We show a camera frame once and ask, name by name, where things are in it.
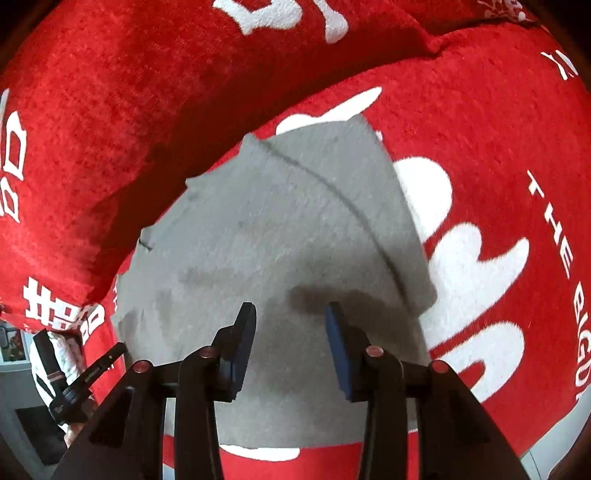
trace white printed design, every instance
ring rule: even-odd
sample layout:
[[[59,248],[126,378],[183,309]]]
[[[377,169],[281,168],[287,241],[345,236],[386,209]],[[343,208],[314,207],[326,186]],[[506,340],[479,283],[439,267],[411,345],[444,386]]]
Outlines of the white printed design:
[[[82,345],[105,322],[105,308],[101,304],[81,309],[60,299],[52,300],[51,290],[40,287],[39,282],[31,277],[22,289],[22,297],[29,302],[25,317],[39,320],[42,325],[61,332],[79,327]]]
[[[402,159],[394,168],[424,242],[438,230],[451,208],[449,176],[424,157]],[[522,238],[507,253],[481,261],[481,246],[480,229],[461,223],[452,227],[435,247],[429,273],[437,289],[437,301],[419,319],[429,349],[453,339],[507,292],[523,271],[530,247],[527,239]],[[484,375],[472,388],[472,393],[483,402],[517,370],[524,349],[519,326],[499,322],[480,330],[440,358],[458,373],[477,362],[485,364]]]
[[[337,43],[349,31],[347,19],[330,7],[326,0],[313,0],[324,17],[326,43]],[[235,0],[215,0],[213,7],[228,14],[238,24],[243,35],[256,28],[289,30],[301,20],[302,8],[295,0],[271,0],[270,5],[250,11]]]
[[[492,0],[491,4],[477,0],[488,9],[484,12],[484,18],[508,18],[513,22],[531,21],[525,16],[523,5],[517,0]]]
[[[2,128],[4,127],[4,113],[6,111],[8,93],[8,89],[4,90],[2,92],[2,97],[0,98],[0,127]],[[19,142],[18,159],[12,159],[10,155],[11,144],[14,144],[15,140],[18,140]],[[13,112],[6,121],[6,147],[4,149],[4,165],[2,164],[2,148],[0,148],[0,176],[3,170],[7,175],[13,176],[18,180],[23,181],[23,169],[25,166],[26,152],[27,132],[21,126],[21,120],[18,116],[18,112]],[[0,178],[0,217],[3,217],[6,214],[12,217],[16,223],[21,223],[18,213],[18,195],[11,187],[8,179],[8,176],[2,176]]]
[[[540,54],[544,57],[546,57],[547,59],[553,61],[556,66],[558,67],[558,71],[560,72],[560,76],[562,77],[563,80],[568,80],[569,76],[571,78],[574,78],[575,75],[578,76],[579,72],[577,72],[577,69],[574,68],[573,62],[570,61],[570,58],[568,58],[564,53],[562,53],[560,50],[555,50],[556,54],[562,59],[562,61],[564,63],[566,63],[567,67],[571,70],[569,72],[569,75],[567,76],[567,72],[566,69],[560,64],[559,61],[557,61],[551,53],[546,53],[545,51],[540,52]]]

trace white cartoon shape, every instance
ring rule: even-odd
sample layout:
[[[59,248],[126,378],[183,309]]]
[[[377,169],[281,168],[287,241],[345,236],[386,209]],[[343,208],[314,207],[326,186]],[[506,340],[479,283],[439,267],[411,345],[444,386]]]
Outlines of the white cartoon shape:
[[[433,160],[408,157],[394,163],[421,243],[441,226],[452,208],[452,183]]]
[[[266,462],[288,462],[299,457],[299,448],[244,448],[236,445],[220,445],[220,447],[236,456]]]
[[[254,29],[262,27],[289,30],[301,20],[302,10],[295,0],[270,2],[270,5],[253,11],[234,0],[215,0],[213,7],[232,17],[243,35],[250,35]]]
[[[18,166],[10,160],[10,143],[12,134],[15,134],[20,142],[18,153]],[[19,180],[24,180],[22,169],[25,165],[25,153],[27,152],[27,132],[21,127],[18,112],[13,112],[6,121],[6,154],[4,157],[4,171],[14,175]]]
[[[511,322],[494,323],[457,345],[440,359],[456,372],[478,362],[485,372],[472,387],[472,393],[484,402],[511,378],[523,358],[525,339],[521,329]]]
[[[508,18],[513,22],[529,21],[522,11],[523,5],[517,0],[492,0],[490,4],[478,0],[477,3],[489,8],[484,12],[485,18]]]
[[[530,251],[522,238],[507,253],[481,261],[481,247],[480,230],[472,223],[456,225],[435,247],[429,273],[437,301],[419,318],[429,350],[491,308],[521,274]]]
[[[295,130],[297,128],[307,127],[308,125],[322,124],[325,122],[343,122],[351,119],[355,115],[359,115],[365,109],[370,107],[382,93],[381,87],[375,87],[364,92],[358,93],[355,96],[338,104],[331,110],[328,110],[321,116],[311,116],[304,113],[295,113],[283,119],[275,133],[277,135]]]
[[[336,10],[333,10],[326,0],[312,1],[316,4],[318,10],[322,13],[322,16],[324,16],[326,22],[324,27],[324,39],[326,40],[326,43],[337,43],[349,31],[349,23],[347,22],[347,19]]]

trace black clamp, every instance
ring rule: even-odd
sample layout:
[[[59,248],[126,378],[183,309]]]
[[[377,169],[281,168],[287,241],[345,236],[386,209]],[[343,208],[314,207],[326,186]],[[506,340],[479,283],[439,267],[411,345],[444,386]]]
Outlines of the black clamp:
[[[420,480],[528,480],[511,446],[462,380],[441,360],[428,367],[399,361],[351,326],[338,303],[326,333],[340,389],[367,401],[359,480],[407,477],[406,399],[418,415]]]
[[[86,408],[86,401],[92,395],[90,387],[105,373],[115,361],[126,352],[124,343],[117,343],[107,353],[97,359],[90,367],[68,385],[66,375],[57,362],[53,345],[47,333],[42,330],[33,337],[41,364],[55,395],[45,383],[37,378],[37,384],[50,396],[54,397],[49,405],[49,412],[58,425],[85,423],[92,414]]]
[[[242,389],[255,329],[255,307],[244,303],[233,326],[183,361],[158,367],[147,360],[134,363],[52,479],[160,480],[165,404],[176,398],[177,480],[222,480],[213,402],[231,402]]]

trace white printed letter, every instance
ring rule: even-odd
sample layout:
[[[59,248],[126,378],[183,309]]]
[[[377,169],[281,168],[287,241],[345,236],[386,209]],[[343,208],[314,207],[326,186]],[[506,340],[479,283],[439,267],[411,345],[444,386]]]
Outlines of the white printed letter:
[[[544,198],[544,192],[542,192],[542,189],[540,188],[540,185],[538,184],[538,182],[535,180],[534,176],[532,175],[532,173],[528,170],[527,174],[530,176],[531,178],[531,183],[530,183],[530,193],[533,195],[535,192],[538,192],[540,194],[540,196],[542,198]]]
[[[560,258],[562,258],[566,278],[570,278],[570,263],[573,261],[573,253],[570,250],[569,241],[566,239],[566,235],[562,237],[562,243],[560,244]]]
[[[584,341],[587,342],[586,352],[585,347],[583,346]],[[588,330],[583,330],[579,336],[579,358],[577,358],[577,362],[581,363],[583,360],[585,360],[585,355],[587,353],[591,353],[591,332]]]
[[[4,211],[6,211],[7,214],[9,214],[12,218],[14,218],[16,223],[21,223],[21,221],[18,219],[18,196],[10,188],[10,185],[8,184],[8,180],[6,177],[3,177],[2,180],[0,180],[0,191],[2,192],[2,201],[4,202]],[[7,198],[6,198],[7,193],[10,196],[10,199],[12,202],[12,210],[10,210],[8,208],[8,202],[7,202]]]
[[[552,212],[554,208],[552,204],[548,202],[548,206],[546,207],[546,211],[544,212],[544,218],[546,219],[546,223],[552,223],[552,227],[554,227],[554,243],[558,245],[558,241],[560,240],[560,234],[562,233],[562,225],[560,222],[556,223],[554,218],[552,217]]]
[[[581,365],[577,370],[577,374],[574,377],[574,384],[577,386],[577,388],[580,388],[585,385],[585,383],[587,383],[587,380],[589,379],[589,368],[591,368],[591,359],[589,359],[585,364]],[[585,375],[585,378],[581,379],[581,374],[585,372],[585,370],[587,371],[587,375]]]
[[[558,63],[554,57],[551,54],[546,53],[545,51],[540,52],[544,57],[546,57],[549,60],[552,60],[556,66],[558,67],[558,70],[560,71],[560,76],[562,77],[563,80],[568,80],[569,78],[566,76],[566,70],[564,69],[564,67]]]
[[[579,320],[581,318],[581,312],[583,311],[583,306],[585,305],[585,294],[583,292],[583,286],[581,282],[578,283],[577,288],[574,291],[574,316],[577,319],[577,325],[579,324]]]
[[[18,153],[18,166],[10,161],[10,137],[15,134],[20,141]],[[22,129],[21,121],[18,118],[18,112],[13,112],[6,122],[6,156],[4,157],[4,171],[11,173],[19,180],[23,181],[22,169],[25,166],[25,153],[27,152],[27,132]]]

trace red blanket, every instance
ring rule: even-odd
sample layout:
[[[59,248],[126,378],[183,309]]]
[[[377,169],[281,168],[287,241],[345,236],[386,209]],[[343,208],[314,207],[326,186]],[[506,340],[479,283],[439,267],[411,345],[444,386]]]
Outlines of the red blanket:
[[[430,258],[431,354],[462,371],[523,452],[572,408],[591,369],[581,221],[591,109],[575,67],[509,0],[268,3],[65,2],[23,45],[0,77],[11,89],[0,149],[7,319],[79,327],[92,361],[114,341],[115,273],[186,177],[265,121],[261,137],[363,112]],[[453,31],[494,16],[521,25]],[[100,398],[121,372],[101,379]],[[230,479],[354,478],[359,451],[223,461]]]

